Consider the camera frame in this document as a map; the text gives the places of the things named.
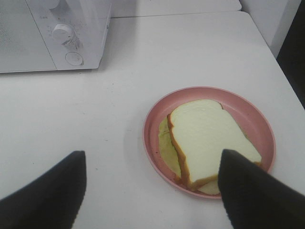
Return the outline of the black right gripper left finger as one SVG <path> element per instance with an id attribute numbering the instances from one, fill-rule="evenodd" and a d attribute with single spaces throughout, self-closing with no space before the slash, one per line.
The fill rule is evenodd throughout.
<path id="1" fill-rule="evenodd" d="M 70 229 L 86 192 L 86 156 L 74 151 L 0 201 L 2 229 Z"/>

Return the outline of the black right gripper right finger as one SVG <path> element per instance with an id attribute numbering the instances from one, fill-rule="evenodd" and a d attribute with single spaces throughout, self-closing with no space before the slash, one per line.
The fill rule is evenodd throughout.
<path id="1" fill-rule="evenodd" d="M 305 197 L 240 153 L 221 155 L 218 187 L 235 229 L 303 229 Z"/>

